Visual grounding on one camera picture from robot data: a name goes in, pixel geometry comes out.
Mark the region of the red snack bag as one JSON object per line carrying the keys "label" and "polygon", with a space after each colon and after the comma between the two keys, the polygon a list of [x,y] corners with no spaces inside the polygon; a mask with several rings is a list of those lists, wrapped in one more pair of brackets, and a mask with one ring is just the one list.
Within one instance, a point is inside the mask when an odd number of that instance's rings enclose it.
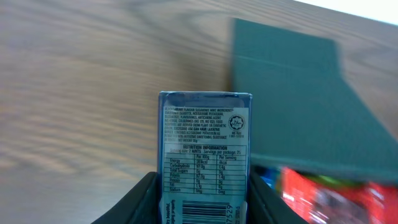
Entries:
{"label": "red snack bag", "polygon": [[282,169],[282,198],[308,223],[397,224],[397,187],[363,182],[334,189]]}

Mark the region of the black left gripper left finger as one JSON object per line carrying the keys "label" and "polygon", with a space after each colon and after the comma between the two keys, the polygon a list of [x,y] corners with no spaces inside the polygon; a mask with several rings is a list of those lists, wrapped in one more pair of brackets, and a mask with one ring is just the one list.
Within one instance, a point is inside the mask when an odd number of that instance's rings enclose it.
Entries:
{"label": "black left gripper left finger", "polygon": [[92,224],[158,224],[159,177],[147,173],[120,201]]}

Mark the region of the blue Oreo cookie pack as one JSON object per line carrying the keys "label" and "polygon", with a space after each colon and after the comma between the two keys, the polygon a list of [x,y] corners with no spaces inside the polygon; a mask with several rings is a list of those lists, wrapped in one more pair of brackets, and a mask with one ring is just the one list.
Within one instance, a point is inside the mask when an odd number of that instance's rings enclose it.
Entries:
{"label": "blue Oreo cookie pack", "polygon": [[275,168],[260,167],[258,174],[261,179],[272,189],[280,189],[280,170]]}

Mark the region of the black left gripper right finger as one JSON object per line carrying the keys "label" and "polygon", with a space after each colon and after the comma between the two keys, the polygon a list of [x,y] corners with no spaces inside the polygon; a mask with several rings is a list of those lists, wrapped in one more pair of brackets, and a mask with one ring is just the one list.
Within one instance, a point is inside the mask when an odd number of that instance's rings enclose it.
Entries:
{"label": "black left gripper right finger", "polygon": [[248,224],[307,224],[253,169],[249,175],[247,203]]}

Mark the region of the dark green gift box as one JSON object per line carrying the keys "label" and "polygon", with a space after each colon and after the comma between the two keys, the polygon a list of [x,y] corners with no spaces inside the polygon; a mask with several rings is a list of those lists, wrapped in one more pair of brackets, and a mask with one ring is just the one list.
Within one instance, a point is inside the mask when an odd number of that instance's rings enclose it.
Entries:
{"label": "dark green gift box", "polygon": [[397,141],[343,79],[333,40],[235,19],[231,79],[253,96],[252,164],[397,182]]}

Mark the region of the small blue mint box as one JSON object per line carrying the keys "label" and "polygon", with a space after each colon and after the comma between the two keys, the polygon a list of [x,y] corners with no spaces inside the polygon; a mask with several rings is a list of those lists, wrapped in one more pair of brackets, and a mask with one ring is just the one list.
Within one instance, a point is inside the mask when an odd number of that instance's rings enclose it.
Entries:
{"label": "small blue mint box", "polygon": [[252,95],[225,91],[159,94],[159,220],[246,222]]}

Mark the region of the green Haribo gummy bag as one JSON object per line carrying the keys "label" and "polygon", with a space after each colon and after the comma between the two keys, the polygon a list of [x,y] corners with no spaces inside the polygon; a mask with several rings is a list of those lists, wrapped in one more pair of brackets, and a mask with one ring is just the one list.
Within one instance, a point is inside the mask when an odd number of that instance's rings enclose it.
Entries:
{"label": "green Haribo gummy bag", "polygon": [[305,175],[305,177],[315,183],[328,186],[334,189],[342,189],[342,188],[355,188],[361,187],[364,185],[363,182],[346,180],[346,179],[337,179],[334,177],[329,177],[325,175]]}

